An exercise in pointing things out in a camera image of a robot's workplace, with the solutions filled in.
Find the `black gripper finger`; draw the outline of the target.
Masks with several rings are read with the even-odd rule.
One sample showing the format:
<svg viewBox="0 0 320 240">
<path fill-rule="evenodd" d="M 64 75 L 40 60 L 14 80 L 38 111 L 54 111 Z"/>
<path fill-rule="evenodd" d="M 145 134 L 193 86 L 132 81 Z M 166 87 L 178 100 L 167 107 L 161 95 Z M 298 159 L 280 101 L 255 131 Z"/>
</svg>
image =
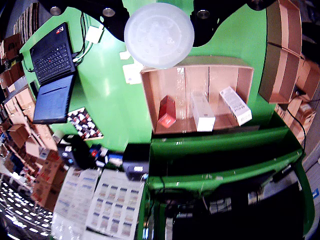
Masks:
<svg viewBox="0 0 320 240">
<path fill-rule="evenodd" d="M 118 40 L 124 41 L 124 31 L 130 14 L 121 0 L 42 0 L 43 7 L 53 16 L 58 16 L 70 7 L 95 20 Z"/>
<path fill-rule="evenodd" d="M 273 0 L 194 0 L 190 15 L 194 29 L 193 46 L 201 47 L 208 43 L 222 22 L 242 6 L 261 11 L 273 3 Z"/>
</svg>

